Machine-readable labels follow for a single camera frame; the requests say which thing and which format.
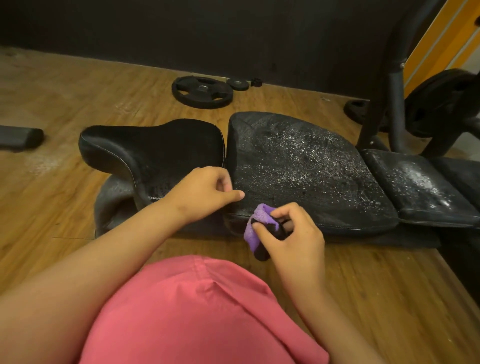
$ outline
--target person's left hand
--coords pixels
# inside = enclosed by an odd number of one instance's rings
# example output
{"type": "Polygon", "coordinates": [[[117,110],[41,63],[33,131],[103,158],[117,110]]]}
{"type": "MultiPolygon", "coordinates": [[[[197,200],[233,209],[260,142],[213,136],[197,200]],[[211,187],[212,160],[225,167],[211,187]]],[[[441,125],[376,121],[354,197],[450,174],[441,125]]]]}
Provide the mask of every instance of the person's left hand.
{"type": "Polygon", "coordinates": [[[185,219],[185,224],[190,224],[244,197],[245,192],[233,190],[226,169],[204,167],[195,168],[160,201],[169,204],[185,219]]]}

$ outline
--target black foam roller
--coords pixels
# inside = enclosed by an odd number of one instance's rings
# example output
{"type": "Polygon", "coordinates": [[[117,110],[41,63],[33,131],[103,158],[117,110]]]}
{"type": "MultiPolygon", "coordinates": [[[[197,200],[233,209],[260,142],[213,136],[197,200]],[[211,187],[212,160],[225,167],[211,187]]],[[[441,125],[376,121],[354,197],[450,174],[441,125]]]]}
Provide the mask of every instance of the black foam roller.
{"type": "Polygon", "coordinates": [[[42,129],[0,125],[0,149],[20,152],[26,149],[37,148],[42,144],[43,140],[44,134],[42,129]]]}

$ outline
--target hand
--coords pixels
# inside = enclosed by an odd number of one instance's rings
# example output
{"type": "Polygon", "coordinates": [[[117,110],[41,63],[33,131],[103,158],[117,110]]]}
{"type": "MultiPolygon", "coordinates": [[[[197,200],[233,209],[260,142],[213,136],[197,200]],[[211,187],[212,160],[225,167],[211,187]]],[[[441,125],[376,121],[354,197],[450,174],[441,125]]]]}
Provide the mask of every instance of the hand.
{"type": "Polygon", "coordinates": [[[253,229],[275,264],[282,283],[295,304],[313,292],[325,291],[325,240],[310,215],[297,203],[279,207],[270,214],[293,233],[278,240],[260,223],[253,229]]]}
{"type": "Polygon", "coordinates": [[[244,197],[245,192],[233,190],[226,169],[204,167],[195,168],[161,201],[170,204],[171,208],[179,212],[186,225],[244,197]]]}

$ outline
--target microfiber cloth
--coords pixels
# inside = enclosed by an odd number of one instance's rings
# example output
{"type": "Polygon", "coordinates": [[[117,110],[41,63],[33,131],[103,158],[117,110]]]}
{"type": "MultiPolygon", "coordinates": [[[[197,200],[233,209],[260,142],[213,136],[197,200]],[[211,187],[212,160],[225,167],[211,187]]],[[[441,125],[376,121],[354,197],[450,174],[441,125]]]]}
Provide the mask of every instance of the microfiber cloth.
{"type": "Polygon", "coordinates": [[[268,260],[270,258],[270,254],[268,254],[257,233],[253,229],[252,224],[254,222],[260,222],[264,224],[267,230],[279,240],[284,240],[288,236],[282,224],[276,218],[270,216],[274,210],[276,210],[275,207],[270,207],[265,204],[258,205],[253,215],[248,220],[247,228],[245,229],[245,233],[243,235],[243,238],[250,246],[250,250],[260,261],[268,260]]]}

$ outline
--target wooden floor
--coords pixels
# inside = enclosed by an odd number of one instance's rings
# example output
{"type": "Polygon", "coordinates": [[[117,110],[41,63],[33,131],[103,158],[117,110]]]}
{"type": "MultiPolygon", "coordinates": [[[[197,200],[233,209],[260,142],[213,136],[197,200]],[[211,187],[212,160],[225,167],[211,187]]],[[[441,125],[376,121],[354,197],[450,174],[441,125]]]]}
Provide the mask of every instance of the wooden floor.
{"type": "MultiPolygon", "coordinates": [[[[159,125],[195,118],[224,135],[237,111],[271,111],[337,132],[360,128],[342,112],[347,98],[264,85],[236,92],[217,110],[189,108],[171,94],[184,74],[123,63],[0,49],[0,124],[38,127],[35,151],[0,151],[0,292],[54,264],[94,237],[93,203],[107,175],[83,161],[80,131],[95,124],[159,125]]],[[[419,150],[425,142],[411,139],[419,150]]],[[[265,280],[302,327],[271,262],[232,238],[172,238],[151,261],[186,254],[231,260],[265,280]]],[[[480,311],[436,250],[360,245],[326,248],[328,288],[389,363],[480,363],[480,311]]]]}

